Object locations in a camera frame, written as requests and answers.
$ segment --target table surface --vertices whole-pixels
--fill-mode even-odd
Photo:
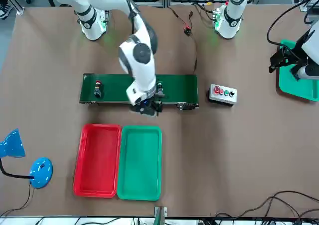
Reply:
[[[256,207],[278,190],[319,197],[317,105],[279,96],[275,74],[268,73],[276,46],[267,43],[271,23],[289,5],[248,6],[233,40],[224,40],[194,6],[175,6],[185,21],[189,12],[197,42],[200,108],[179,112],[167,107],[158,118],[129,112],[127,106],[79,104],[83,73],[122,73],[118,46],[130,23],[112,12],[108,34],[88,41],[72,8],[26,8],[17,16],[12,42],[0,74],[0,138],[20,129],[26,158],[3,160],[7,171],[27,174],[38,157],[54,166],[48,186],[36,190],[19,215],[152,216],[154,206],[169,216],[234,216]],[[192,74],[195,43],[169,9],[141,7],[154,27],[159,47],[156,73]],[[298,10],[285,16],[271,38],[296,40],[306,30]],[[237,88],[232,108],[207,102],[211,83]],[[72,184],[79,137],[86,123],[159,126],[163,132],[162,195],[156,202],[81,198]],[[20,207],[28,182],[0,176],[0,210]],[[316,204],[284,194],[301,211]],[[262,216],[265,208],[247,216]],[[292,217],[274,202],[270,216]]]

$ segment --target red button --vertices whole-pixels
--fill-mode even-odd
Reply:
[[[219,90],[220,90],[220,87],[219,87],[219,86],[215,86],[215,87],[214,87],[214,92],[215,92],[215,93],[219,93]]]

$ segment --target green mat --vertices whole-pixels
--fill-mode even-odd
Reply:
[[[293,49],[295,46],[294,41],[282,40],[281,43],[287,45]],[[311,101],[319,101],[318,98],[318,81],[310,79],[299,79],[298,81],[294,78],[290,69],[294,67],[294,64],[279,68],[279,88],[284,93],[289,93],[297,97],[302,97]]]

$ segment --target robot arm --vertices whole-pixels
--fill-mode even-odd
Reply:
[[[129,0],[57,0],[74,7],[78,15],[82,31],[89,40],[98,39],[105,28],[98,20],[98,11],[117,9],[125,13],[132,23],[132,35],[123,42],[118,51],[123,70],[134,78],[126,93],[132,109],[153,115],[161,112],[161,107],[154,106],[156,80],[154,53],[157,50],[157,37],[154,30],[141,17],[140,12]]]
[[[282,66],[295,64],[290,70],[292,75],[299,79],[319,79],[319,21],[316,22],[296,42],[291,51],[280,48],[271,58],[269,72],[274,72]]]
[[[247,0],[229,0],[213,11],[214,28],[224,38],[233,38],[239,30]]]

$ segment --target lamp base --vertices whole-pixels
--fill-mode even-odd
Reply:
[[[30,184],[35,189],[41,189],[50,182],[52,173],[52,162],[48,158],[38,158],[30,169],[30,176],[34,177],[30,179]]]

